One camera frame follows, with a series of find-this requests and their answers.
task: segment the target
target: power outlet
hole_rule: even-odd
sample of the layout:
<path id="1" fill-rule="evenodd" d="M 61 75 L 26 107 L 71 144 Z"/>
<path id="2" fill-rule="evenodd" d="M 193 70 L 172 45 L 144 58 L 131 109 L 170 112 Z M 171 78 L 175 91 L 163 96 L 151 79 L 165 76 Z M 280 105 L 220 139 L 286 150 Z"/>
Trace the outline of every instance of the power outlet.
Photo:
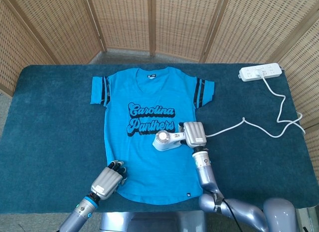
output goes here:
<path id="1" fill-rule="evenodd" d="M 278 63 L 269 63 L 257 66 L 243 67 L 239 71 L 238 77 L 243 81 L 260 80 L 261 74 L 264 78 L 280 76 L 282 73 Z"/>

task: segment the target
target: woven screen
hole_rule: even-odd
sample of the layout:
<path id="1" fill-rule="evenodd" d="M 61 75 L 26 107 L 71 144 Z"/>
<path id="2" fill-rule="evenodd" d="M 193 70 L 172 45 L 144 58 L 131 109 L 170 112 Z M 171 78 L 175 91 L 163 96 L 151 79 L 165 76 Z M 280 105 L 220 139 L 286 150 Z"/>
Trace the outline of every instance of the woven screen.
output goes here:
<path id="1" fill-rule="evenodd" d="M 218 0 L 156 0 L 157 52 L 199 60 Z"/>
<path id="2" fill-rule="evenodd" d="M 319 183 L 319 130 L 307 133 L 305 135 L 305 140 L 311 162 L 313 163 L 317 181 Z"/>
<path id="3" fill-rule="evenodd" d="M 31 64 L 49 64 L 9 8 L 0 0 L 0 84 L 12 95 L 21 70 Z"/>
<path id="4" fill-rule="evenodd" d="M 319 20 L 279 61 L 302 124 L 319 119 Z"/>
<path id="5" fill-rule="evenodd" d="M 61 64 L 85 64 L 100 51 L 83 0 L 15 0 L 15 3 Z"/>
<path id="6" fill-rule="evenodd" d="M 92 0 L 107 47 L 149 50 L 148 0 Z"/>
<path id="7" fill-rule="evenodd" d="M 207 62 L 265 63 L 317 0 L 229 0 Z"/>

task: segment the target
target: silver robotic arm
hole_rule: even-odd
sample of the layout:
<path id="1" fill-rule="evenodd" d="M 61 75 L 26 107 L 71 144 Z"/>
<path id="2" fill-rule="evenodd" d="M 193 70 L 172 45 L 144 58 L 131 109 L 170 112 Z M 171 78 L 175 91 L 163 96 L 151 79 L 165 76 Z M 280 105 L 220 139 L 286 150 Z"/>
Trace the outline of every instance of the silver robotic arm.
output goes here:
<path id="1" fill-rule="evenodd" d="M 297 232 L 295 208 L 287 200 L 272 198 L 265 201 L 263 213 L 254 205 L 236 199 L 225 199 L 216 183 L 208 151 L 204 148 L 206 135 L 202 123 L 185 122 L 179 130 L 178 133 L 159 131 L 153 146 L 164 151 L 184 142 L 194 150 L 192 156 L 198 180 L 205 192 L 199 197 L 199 206 L 203 211 L 225 215 L 261 232 Z"/>
<path id="2" fill-rule="evenodd" d="M 91 186 L 91 192 L 83 198 L 57 232 L 78 232 L 97 209 L 100 200 L 106 200 L 127 178 L 123 161 L 112 161 L 100 173 Z"/>

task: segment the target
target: blue t-shirt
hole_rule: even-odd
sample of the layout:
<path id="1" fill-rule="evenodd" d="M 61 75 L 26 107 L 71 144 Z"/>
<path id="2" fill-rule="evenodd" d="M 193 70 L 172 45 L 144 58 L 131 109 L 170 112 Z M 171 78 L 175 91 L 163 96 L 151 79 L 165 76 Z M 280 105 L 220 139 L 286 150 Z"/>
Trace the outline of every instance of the blue t-shirt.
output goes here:
<path id="1" fill-rule="evenodd" d="M 128 179 L 117 192 L 147 204 L 167 205 L 200 196 L 192 149 L 157 151 L 156 132 L 178 132 L 196 121 L 195 110 L 212 100 L 214 82 L 167 67 L 130 68 L 93 77 L 91 104 L 106 106 L 104 138 L 108 162 L 122 160 Z"/>

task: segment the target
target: power cord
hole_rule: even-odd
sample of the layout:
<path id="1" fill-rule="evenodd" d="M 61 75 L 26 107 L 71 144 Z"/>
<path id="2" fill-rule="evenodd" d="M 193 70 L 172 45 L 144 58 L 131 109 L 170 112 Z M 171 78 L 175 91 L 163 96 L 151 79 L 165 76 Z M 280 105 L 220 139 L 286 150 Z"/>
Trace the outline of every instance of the power cord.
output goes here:
<path id="1" fill-rule="evenodd" d="M 234 215 L 234 213 L 233 213 L 233 211 L 232 211 L 230 205 L 225 201 L 225 199 L 223 199 L 223 202 L 224 202 L 225 205 L 227 205 L 227 207 L 229 208 L 229 210 L 230 210 L 230 212 L 231 212 L 231 215 L 233 216 L 234 221 L 236 222 L 236 224 L 237 224 L 237 226 L 238 226 L 238 229 L 240 230 L 240 232 L 243 232 L 243 230 L 241 229 L 241 227 L 240 227 L 240 225 L 239 225 L 239 223 L 238 223 L 238 221 L 237 221 L 237 219 L 236 219 L 236 217 L 235 217 L 235 215 Z"/>
<path id="2" fill-rule="evenodd" d="M 283 98 L 283 100 L 282 100 L 282 102 L 281 102 L 281 104 L 280 104 L 280 110 L 279 110 L 279 114 L 278 114 L 278 117 L 277 117 L 277 120 L 276 120 L 277 123 L 288 122 L 288 124 L 284 127 L 283 131 L 282 131 L 279 135 L 274 136 L 274 135 L 270 134 L 268 131 L 266 131 L 264 128 L 262 128 L 262 127 L 260 127 L 260 126 L 258 126 L 258 125 L 255 125 L 255 124 L 253 124 L 253 123 L 251 123 L 251 122 L 248 122 L 248 121 L 245 119 L 245 117 L 243 117 L 243 119 L 242 119 L 242 121 L 241 121 L 240 123 L 238 123 L 238 124 L 236 124 L 236 125 L 234 125 L 234 126 L 232 126 L 232 127 L 226 128 L 226 129 L 224 129 L 224 130 L 221 130 L 221 131 L 219 131 L 219 132 L 217 132 L 217 133 L 214 133 L 214 134 L 211 134 L 211 135 L 206 135 L 206 137 L 217 136 L 217 135 L 219 135 L 219 134 L 221 134 L 221 133 L 223 133 L 223 132 L 225 132 L 225 131 L 229 131 L 229 130 L 231 130 L 231 129 L 234 129 L 234 128 L 240 126 L 240 125 L 243 124 L 243 123 L 246 123 L 246 124 L 248 124 L 248 125 L 257 127 L 258 129 L 262 130 L 262 131 L 265 132 L 267 135 L 269 135 L 270 137 L 273 137 L 273 138 L 279 138 L 279 137 L 281 137 L 281 136 L 284 134 L 284 132 L 286 131 L 286 129 L 287 129 L 290 125 L 292 125 L 292 124 L 298 126 L 298 127 L 303 131 L 304 134 L 306 133 L 305 130 L 304 130 L 299 124 L 296 123 L 296 122 L 300 121 L 300 120 L 302 119 L 302 117 L 303 117 L 303 115 L 302 115 L 300 112 L 297 112 L 297 114 L 298 114 L 298 119 L 296 119 L 296 120 L 294 120 L 294 121 L 290 121 L 290 120 L 282 120 L 282 121 L 280 121 L 280 120 L 279 120 L 279 118 L 280 118 L 280 116 L 281 116 L 281 113 L 282 113 L 282 110 L 283 110 L 283 104 L 284 104 L 284 101 L 285 101 L 285 99 L 286 99 L 286 96 L 285 96 L 285 95 L 281 95 L 281 94 L 277 94 L 277 93 L 273 92 L 272 89 L 270 88 L 270 86 L 268 85 L 266 79 L 264 78 L 264 76 L 263 76 L 262 74 L 260 74 L 260 77 L 261 77 L 261 78 L 263 79 L 263 81 L 265 82 L 265 84 L 266 84 L 268 90 L 269 90 L 274 96 L 278 96 L 278 97 L 282 97 L 282 98 Z"/>

